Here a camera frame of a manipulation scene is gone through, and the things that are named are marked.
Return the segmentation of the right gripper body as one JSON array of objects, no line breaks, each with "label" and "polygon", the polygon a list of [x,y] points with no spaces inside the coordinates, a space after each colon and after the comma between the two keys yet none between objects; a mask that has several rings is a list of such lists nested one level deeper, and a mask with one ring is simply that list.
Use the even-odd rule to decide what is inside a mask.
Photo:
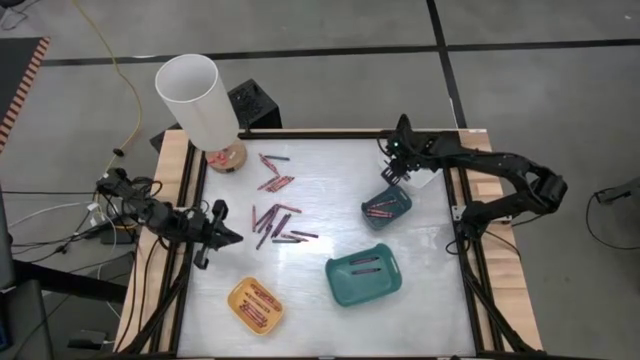
[{"label": "right gripper body", "polygon": [[395,130],[389,134],[385,147],[390,171],[417,171],[423,168],[425,135]]}]

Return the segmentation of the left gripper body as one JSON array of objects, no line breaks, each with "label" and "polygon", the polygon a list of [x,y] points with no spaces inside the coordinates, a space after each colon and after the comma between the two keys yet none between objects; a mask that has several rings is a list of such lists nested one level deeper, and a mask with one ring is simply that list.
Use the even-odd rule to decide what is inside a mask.
[{"label": "left gripper body", "polygon": [[220,239],[214,233],[214,225],[216,223],[223,223],[228,213],[228,206],[224,200],[216,200],[213,204],[212,214],[213,219],[209,220],[205,214],[201,215],[202,220],[198,224],[196,243],[201,244],[201,248],[195,253],[193,260],[194,265],[200,270],[206,270],[209,264],[208,253],[210,250],[217,251],[218,249],[212,249],[209,247],[214,239]]}]

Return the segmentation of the white plastic bin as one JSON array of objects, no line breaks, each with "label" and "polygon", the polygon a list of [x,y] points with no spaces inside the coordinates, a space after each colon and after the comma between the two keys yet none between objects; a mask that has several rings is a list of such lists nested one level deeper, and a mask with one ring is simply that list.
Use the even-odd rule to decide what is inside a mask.
[{"label": "white plastic bin", "polygon": [[[394,155],[387,156],[382,152],[379,152],[377,155],[377,163],[379,167],[384,170],[384,168],[390,164],[390,162],[395,159]],[[436,171],[431,171],[429,169],[420,169],[417,171],[410,171],[411,179],[409,181],[400,180],[398,185],[408,186],[414,189],[421,189],[432,182],[437,176],[442,173],[441,169]]]}]

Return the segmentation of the small teal plastic bin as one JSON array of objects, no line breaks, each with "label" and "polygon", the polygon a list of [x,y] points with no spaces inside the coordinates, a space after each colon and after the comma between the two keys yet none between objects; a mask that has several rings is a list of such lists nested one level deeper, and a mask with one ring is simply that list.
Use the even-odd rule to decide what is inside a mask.
[{"label": "small teal plastic bin", "polygon": [[[365,215],[366,210],[369,209],[370,205],[375,203],[384,202],[387,200],[397,200],[397,203],[385,206],[381,208],[377,208],[383,211],[393,212],[393,218],[371,218]],[[399,219],[406,212],[408,212],[412,207],[412,200],[408,196],[408,194],[399,186],[390,186],[386,188],[384,191],[375,195],[371,199],[363,202],[361,204],[361,212],[363,214],[365,223],[373,230],[381,230]]]}]

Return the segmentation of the yellow plastic bin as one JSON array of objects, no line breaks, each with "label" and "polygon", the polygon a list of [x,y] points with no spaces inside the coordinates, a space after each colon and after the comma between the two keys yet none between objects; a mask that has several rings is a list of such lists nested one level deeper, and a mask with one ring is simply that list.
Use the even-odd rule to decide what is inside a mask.
[{"label": "yellow plastic bin", "polygon": [[[274,310],[271,306],[269,306],[268,304],[266,304],[265,302],[263,302],[260,298],[258,298],[254,293],[253,293],[253,289],[250,287],[251,284],[257,284],[261,287],[263,287],[264,289],[266,289],[274,298],[275,295],[272,294],[266,287],[264,287],[257,279],[255,279],[254,277],[245,277],[244,279],[242,279],[229,293],[228,297],[227,297],[227,304],[229,306],[229,308],[231,309],[231,311],[236,315],[236,317],[242,322],[244,323],[254,334],[259,335],[259,336],[263,336],[263,335],[267,335],[268,333],[270,333],[275,327],[276,325],[281,321],[283,315],[284,315],[284,306],[283,304],[280,302],[282,310],[281,311],[276,311]],[[255,298],[257,298],[262,304],[264,304],[266,307],[268,307],[270,309],[270,313],[266,313],[264,312],[262,309],[260,309],[257,305],[255,305],[250,299],[248,299],[245,296],[245,292],[249,293],[251,295],[253,295]],[[265,327],[258,327],[257,324],[251,319],[249,318],[245,313],[243,313],[240,309],[239,306],[243,305],[244,303],[250,303],[251,305],[253,305],[258,311],[260,311],[266,318],[267,318],[267,323]]]}]

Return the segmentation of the round wooden lamp base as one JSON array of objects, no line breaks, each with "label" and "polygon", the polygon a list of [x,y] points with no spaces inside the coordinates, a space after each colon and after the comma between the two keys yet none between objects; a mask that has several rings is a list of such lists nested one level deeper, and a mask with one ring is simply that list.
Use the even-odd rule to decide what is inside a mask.
[{"label": "round wooden lamp base", "polygon": [[216,172],[218,173],[232,173],[239,170],[246,162],[248,157],[247,148],[243,141],[240,139],[236,139],[231,145],[226,148],[213,152],[225,152],[228,157],[228,163],[224,167],[212,166],[207,163],[206,153],[205,160],[206,163]]}]

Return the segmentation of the large teal plastic bin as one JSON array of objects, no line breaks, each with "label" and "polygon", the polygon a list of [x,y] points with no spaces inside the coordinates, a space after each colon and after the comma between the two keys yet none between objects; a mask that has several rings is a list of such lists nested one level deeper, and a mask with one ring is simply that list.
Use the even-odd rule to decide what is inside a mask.
[{"label": "large teal plastic bin", "polygon": [[[379,260],[349,265],[355,259],[378,256]],[[381,268],[373,274],[351,275],[351,271]],[[342,307],[360,305],[398,291],[403,283],[402,275],[392,250],[385,244],[347,255],[329,259],[325,263],[325,274],[334,300]]]}]

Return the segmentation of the white cylindrical lamp shade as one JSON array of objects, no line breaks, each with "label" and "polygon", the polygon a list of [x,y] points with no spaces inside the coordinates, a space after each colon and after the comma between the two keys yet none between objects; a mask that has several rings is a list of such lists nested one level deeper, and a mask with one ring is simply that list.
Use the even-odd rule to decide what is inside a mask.
[{"label": "white cylindrical lamp shade", "polygon": [[161,66],[155,88],[191,142],[207,152],[230,146],[239,122],[218,67],[200,54],[184,54]]}]

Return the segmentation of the black speaker box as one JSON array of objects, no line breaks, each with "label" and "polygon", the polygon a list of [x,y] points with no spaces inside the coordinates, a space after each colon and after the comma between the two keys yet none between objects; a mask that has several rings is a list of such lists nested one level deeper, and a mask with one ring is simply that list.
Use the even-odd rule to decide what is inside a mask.
[{"label": "black speaker box", "polygon": [[282,128],[279,106],[254,79],[236,86],[228,96],[241,129]]}]

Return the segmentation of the grey floor stand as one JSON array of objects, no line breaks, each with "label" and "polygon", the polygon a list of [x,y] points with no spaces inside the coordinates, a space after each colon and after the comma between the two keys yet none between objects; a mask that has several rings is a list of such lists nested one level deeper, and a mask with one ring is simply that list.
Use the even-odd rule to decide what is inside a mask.
[{"label": "grey floor stand", "polygon": [[20,282],[0,187],[0,360],[54,360],[40,285]]}]

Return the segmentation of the grey floor device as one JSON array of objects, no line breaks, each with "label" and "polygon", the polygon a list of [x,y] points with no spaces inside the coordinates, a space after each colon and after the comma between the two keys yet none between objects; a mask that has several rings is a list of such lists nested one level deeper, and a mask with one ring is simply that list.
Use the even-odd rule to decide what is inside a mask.
[{"label": "grey floor device", "polygon": [[599,190],[594,195],[600,204],[612,204],[622,198],[640,195],[640,177],[633,178],[615,187]]}]

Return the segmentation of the black mat striped edge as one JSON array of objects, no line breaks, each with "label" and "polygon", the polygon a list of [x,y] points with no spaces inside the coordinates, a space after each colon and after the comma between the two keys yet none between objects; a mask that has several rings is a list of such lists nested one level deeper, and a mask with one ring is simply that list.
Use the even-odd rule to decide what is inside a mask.
[{"label": "black mat striped edge", "polygon": [[33,87],[50,37],[0,38],[0,154]]}]

